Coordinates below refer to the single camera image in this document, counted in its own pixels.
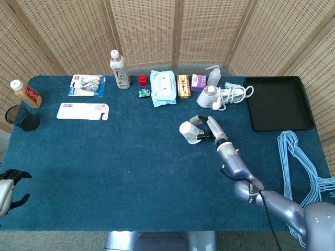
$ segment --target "black tray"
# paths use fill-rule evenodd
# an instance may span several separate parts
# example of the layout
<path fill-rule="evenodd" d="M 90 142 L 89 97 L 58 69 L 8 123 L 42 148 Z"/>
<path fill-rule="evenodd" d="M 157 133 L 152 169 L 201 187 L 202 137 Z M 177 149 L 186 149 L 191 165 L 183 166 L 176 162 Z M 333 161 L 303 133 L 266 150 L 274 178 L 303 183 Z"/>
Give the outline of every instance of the black tray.
<path fill-rule="evenodd" d="M 298 76 L 246 77 L 254 87 L 248 98 L 255 131 L 308 130 L 315 127 L 304 85 Z"/>

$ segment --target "light blue package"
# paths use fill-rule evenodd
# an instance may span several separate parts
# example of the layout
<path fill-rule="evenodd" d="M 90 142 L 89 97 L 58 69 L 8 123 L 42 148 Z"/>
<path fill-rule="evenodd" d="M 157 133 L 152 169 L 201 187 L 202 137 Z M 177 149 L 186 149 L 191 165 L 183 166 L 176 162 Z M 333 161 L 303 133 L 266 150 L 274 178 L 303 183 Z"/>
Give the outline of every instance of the light blue package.
<path fill-rule="evenodd" d="M 167 104 L 175 105 L 177 103 L 176 79 L 172 71 L 151 71 L 150 84 L 151 98 L 154 107 Z"/>

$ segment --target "black mesh cup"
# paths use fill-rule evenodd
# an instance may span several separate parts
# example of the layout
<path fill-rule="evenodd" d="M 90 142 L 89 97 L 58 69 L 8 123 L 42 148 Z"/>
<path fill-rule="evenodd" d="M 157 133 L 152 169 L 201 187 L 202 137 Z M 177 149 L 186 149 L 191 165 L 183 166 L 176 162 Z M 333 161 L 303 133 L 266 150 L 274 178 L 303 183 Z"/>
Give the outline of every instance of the black mesh cup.
<path fill-rule="evenodd" d="M 5 114 L 6 121 L 20 127 L 26 132 L 35 130 L 40 124 L 40 119 L 30 113 L 23 105 L 12 106 Z"/>

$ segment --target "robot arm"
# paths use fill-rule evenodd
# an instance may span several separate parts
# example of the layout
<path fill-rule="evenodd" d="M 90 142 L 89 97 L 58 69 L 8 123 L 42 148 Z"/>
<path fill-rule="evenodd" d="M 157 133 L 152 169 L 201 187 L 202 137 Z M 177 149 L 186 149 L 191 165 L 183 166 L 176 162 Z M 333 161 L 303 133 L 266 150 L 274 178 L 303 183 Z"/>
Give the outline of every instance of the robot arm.
<path fill-rule="evenodd" d="M 21 207 L 29 199 L 30 194 L 27 193 L 21 200 L 12 202 L 15 186 L 22 178 L 30 179 L 31 175 L 14 169 L 0 174 L 0 218 L 9 210 Z"/>
<path fill-rule="evenodd" d="M 224 164 L 221 171 L 235 180 L 234 195 L 248 203 L 265 209 L 297 231 L 306 240 L 306 250 L 335 250 L 335 206 L 326 202 L 314 202 L 305 209 L 274 191 L 264 190 L 263 184 L 246 167 L 228 137 L 209 116 L 195 116 L 189 120 L 195 126 L 207 123 L 210 133 L 197 135 L 197 139 L 214 137 L 217 152 Z"/>

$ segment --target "purple box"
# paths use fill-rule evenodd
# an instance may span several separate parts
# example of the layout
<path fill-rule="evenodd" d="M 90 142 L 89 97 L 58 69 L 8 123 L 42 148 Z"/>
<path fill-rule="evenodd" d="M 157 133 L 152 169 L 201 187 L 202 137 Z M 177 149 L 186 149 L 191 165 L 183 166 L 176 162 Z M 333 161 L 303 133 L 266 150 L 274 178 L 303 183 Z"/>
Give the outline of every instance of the purple box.
<path fill-rule="evenodd" d="M 193 74 L 191 90 L 194 92 L 201 93 L 205 87 L 206 87 L 206 76 Z"/>

